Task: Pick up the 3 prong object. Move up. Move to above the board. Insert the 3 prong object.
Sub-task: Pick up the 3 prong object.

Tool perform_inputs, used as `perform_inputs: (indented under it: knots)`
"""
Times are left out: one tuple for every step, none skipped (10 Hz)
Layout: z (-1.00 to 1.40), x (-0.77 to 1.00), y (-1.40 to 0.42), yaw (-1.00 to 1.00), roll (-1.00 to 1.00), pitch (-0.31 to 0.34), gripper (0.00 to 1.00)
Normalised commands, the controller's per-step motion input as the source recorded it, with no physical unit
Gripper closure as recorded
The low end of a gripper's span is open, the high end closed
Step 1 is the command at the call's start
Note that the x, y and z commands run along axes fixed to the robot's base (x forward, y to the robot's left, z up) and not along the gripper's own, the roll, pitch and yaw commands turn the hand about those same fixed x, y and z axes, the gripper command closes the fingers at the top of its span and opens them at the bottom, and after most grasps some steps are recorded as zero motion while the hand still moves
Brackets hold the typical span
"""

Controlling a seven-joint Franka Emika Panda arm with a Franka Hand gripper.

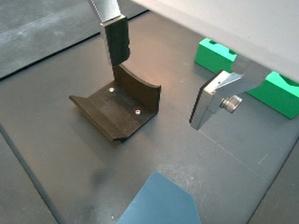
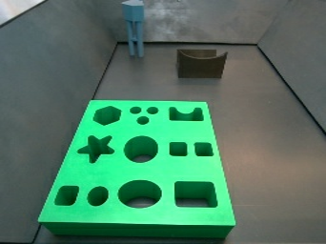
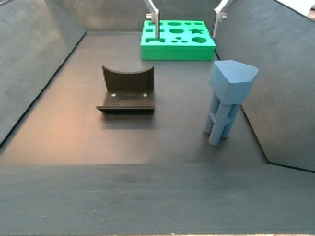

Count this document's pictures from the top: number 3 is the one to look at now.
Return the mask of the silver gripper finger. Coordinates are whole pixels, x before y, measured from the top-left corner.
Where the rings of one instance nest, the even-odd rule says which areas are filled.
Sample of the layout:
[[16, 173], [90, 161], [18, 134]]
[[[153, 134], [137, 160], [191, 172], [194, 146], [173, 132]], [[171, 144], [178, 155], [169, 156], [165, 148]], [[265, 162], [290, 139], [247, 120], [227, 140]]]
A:
[[147, 19], [154, 23], [155, 26], [155, 38], [161, 38], [161, 11], [157, 8], [153, 0], [145, 0], [146, 6], [150, 10]]
[[215, 20], [214, 20], [214, 25], [213, 25], [213, 37], [217, 36], [219, 23], [227, 18], [227, 10], [231, 3], [233, 3], [233, 0], [222, 0], [218, 7], [214, 9]]

